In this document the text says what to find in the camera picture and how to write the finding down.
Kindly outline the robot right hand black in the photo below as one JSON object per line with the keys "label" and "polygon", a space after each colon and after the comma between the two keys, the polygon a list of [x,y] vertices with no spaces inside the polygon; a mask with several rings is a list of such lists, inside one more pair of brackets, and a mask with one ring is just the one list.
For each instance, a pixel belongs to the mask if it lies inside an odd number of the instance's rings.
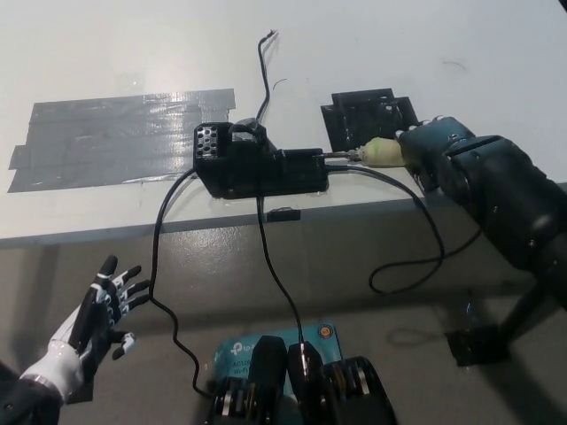
{"label": "robot right hand black", "polygon": [[439,187],[437,163],[442,154],[454,143],[475,136],[457,119],[438,116],[398,130],[395,140],[410,175],[423,192],[433,192]]}

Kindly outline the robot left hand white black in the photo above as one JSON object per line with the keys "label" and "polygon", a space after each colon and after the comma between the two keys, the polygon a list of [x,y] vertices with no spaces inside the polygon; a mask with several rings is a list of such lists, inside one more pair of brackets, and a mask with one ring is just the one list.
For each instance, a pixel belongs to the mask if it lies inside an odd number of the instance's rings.
{"label": "robot left hand white black", "polygon": [[91,387],[94,376],[113,350],[120,359],[132,350],[136,337],[116,326],[136,307],[150,300],[150,282],[129,281],[141,273],[140,266],[117,273],[118,259],[109,256],[96,273],[76,309],[51,336],[47,352],[28,367],[21,379],[53,390],[64,404],[73,403],[81,392]]}

